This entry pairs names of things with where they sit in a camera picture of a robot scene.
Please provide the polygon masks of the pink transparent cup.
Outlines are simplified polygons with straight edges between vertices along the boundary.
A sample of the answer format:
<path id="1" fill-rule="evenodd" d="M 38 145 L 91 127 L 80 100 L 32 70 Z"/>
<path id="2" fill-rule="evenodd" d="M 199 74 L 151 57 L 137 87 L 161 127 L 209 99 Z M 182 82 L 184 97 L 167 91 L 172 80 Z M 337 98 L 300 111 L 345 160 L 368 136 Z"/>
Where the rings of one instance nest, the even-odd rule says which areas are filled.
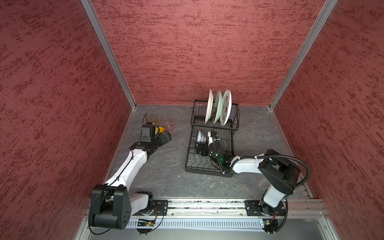
<path id="1" fill-rule="evenodd" d="M 169 133 L 173 133 L 175 130 L 176 121 L 173 118 L 166 118 L 162 121 L 162 127 Z"/>

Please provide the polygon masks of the amber transparent cup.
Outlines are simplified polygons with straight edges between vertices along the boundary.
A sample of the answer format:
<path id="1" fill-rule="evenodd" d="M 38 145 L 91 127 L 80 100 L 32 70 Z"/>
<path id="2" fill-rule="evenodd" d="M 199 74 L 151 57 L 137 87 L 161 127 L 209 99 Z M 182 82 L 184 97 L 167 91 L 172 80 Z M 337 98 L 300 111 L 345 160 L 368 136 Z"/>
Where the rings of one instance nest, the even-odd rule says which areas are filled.
<path id="1" fill-rule="evenodd" d="M 148 123 L 152 123 L 156 126 L 158 125 L 158 122 L 159 122 L 159 119 L 156 115 L 149 115 L 147 116 L 146 120 Z"/>

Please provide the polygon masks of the white blue floral bowl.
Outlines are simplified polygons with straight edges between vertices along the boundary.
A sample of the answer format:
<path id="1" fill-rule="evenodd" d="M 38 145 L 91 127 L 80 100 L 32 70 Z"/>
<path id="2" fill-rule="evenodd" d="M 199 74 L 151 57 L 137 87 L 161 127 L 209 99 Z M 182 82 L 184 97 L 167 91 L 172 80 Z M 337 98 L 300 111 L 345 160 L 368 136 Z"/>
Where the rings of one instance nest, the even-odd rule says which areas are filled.
<path id="1" fill-rule="evenodd" d="M 198 144 L 207 144 L 209 142 L 209 137 L 205 135 L 203 132 L 198 131 L 196 135 L 196 143 Z"/>

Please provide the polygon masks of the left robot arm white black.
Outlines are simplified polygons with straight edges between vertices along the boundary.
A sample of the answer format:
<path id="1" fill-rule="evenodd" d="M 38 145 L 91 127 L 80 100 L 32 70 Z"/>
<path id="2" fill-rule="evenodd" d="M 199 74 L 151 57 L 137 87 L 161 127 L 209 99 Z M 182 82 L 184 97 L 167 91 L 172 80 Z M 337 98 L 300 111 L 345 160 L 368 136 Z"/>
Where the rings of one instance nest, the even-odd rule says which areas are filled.
<path id="1" fill-rule="evenodd" d="M 123 230 L 134 214 L 151 215 L 155 211 L 151 192 L 137 192 L 129 196 L 130 186 L 140 168 L 159 147 L 172 140 L 168 131 L 162 131 L 146 142 L 141 138 L 130 147 L 127 159 L 117 172 L 91 193 L 88 217 L 89 227 Z"/>

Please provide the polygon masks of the yellow bowl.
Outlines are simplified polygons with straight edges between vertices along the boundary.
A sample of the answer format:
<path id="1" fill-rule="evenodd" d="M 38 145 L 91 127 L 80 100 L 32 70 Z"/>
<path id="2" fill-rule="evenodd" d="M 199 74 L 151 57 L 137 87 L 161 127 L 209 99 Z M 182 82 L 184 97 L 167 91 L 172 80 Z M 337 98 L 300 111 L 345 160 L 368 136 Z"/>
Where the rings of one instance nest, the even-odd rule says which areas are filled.
<path id="1" fill-rule="evenodd" d="M 166 130 L 163 127 L 155 126 L 155 133 L 156 133 L 156 135 L 158 135 L 158 134 L 165 135 L 165 131 Z"/>

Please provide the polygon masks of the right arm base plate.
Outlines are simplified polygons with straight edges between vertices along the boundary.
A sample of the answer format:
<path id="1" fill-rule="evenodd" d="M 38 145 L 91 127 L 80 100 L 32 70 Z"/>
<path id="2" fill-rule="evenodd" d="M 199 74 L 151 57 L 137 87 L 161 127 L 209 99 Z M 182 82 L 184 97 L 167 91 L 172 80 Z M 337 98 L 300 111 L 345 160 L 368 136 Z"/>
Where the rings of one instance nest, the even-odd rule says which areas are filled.
<path id="1" fill-rule="evenodd" d="M 246 200 L 245 209 L 247 216 L 257 216 L 257 217 L 282 217 L 286 213 L 286 208 L 282 201 L 273 208 L 264 201 L 259 200 Z"/>

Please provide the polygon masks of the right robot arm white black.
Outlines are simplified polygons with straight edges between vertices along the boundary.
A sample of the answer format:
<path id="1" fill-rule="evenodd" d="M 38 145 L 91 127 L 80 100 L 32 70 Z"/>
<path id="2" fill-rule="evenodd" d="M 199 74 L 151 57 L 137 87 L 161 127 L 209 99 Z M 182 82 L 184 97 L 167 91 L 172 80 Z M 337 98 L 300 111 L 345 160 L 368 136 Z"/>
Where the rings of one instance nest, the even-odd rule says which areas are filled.
<path id="1" fill-rule="evenodd" d="M 261 216 L 283 215 L 283 200 L 294 193 L 299 186 L 301 174 L 299 167 L 289 158 L 274 150 L 268 150 L 260 156 L 231 156 L 218 143 L 195 143 L 195 154 L 207 157 L 208 162 L 218 174 L 231 177 L 236 174 L 253 173 L 263 175 L 270 183 L 258 203 L 252 203 L 248 209 L 252 214 Z"/>

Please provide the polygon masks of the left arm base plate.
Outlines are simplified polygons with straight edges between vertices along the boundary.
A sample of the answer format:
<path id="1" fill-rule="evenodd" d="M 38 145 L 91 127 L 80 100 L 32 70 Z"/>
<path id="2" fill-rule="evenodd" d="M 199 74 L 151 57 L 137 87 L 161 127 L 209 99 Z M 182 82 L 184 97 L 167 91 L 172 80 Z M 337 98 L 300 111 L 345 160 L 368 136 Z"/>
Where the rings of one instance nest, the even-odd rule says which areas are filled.
<path id="1" fill-rule="evenodd" d="M 134 216 L 166 216 L 168 211 L 168 200 L 154 200 L 151 210 L 140 210 Z"/>

